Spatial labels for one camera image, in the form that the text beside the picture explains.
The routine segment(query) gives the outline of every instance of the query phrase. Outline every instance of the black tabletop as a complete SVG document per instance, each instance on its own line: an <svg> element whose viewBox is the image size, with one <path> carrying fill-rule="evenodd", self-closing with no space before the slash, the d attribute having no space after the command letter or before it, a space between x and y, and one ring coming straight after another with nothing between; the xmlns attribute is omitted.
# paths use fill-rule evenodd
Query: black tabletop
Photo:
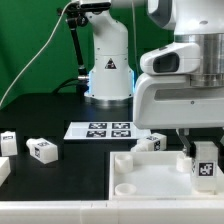
<svg viewBox="0 0 224 224"><path fill-rule="evenodd" d="M67 142L63 138L71 121L132 121L132 106L104 109L76 94L18 97L0 111L0 133L15 131L18 147L18 155L10 157L11 174L0 187L0 201L108 199L110 152L129 151L136 141ZM157 131L168 136L168 149L182 149L175 130ZM211 133L220 136L222 130L200 130L200 138ZM56 144L59 160L44 165L31 157L29 138Z"/></svg>

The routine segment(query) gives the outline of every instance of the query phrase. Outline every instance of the green wall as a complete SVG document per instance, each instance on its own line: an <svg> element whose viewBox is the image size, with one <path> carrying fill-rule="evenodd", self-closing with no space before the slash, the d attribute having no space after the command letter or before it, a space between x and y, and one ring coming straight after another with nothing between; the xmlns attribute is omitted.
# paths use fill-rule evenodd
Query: green wall
<svg viewBox="0 0 224 224"><path fill-rule="evenodd" d="M69 0L0 0L0 98L16 75L48 40L57 20L56 9ZM131 9L111 9L113 18L129 30L129 64L136 70ZM145 7L136 10L138 61L141 55L172 41L172 33L156 27ZM93 67L91 25L78 29L84 62ZM51 92L64 80L77 76L70 31L62 20L56 35L41 56L10 91L5 105L21 94ZM63 91L75 91L74 88Z"/></svg>

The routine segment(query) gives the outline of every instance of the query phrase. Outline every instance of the white box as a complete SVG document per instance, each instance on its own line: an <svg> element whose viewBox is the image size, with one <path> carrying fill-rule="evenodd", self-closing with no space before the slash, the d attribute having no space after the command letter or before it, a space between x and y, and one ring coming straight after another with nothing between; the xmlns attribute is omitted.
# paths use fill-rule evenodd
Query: white box
<svg viewBox="0 0 224 224"><path fill-rule="evenodd" d="M44 138L29 139L30 155L46 164L58 160L58 147Z"/></svg>
<svg viewBox="0 0 224 224"><path fill-rule="evenodd" d="M16 133L6 131L1 134L1 152L2 156L17 155Z"/></svg>
<svg viewBox="0 0 224 224"><path fill-rule="evenodd" d="M10 172L11 172L11 169L10 169L10 164L9 164L9 158L1 157L0 158L0 186L3 184L3 182L8 177Z"/></svg>
<svg viewBox="0 0 224 224"><path fill-rule="evenodd" d="M137 140L137 145L147 146L147 151L162 151L167 147L167 137L165 135L154 133L148 137Z"/></svg>

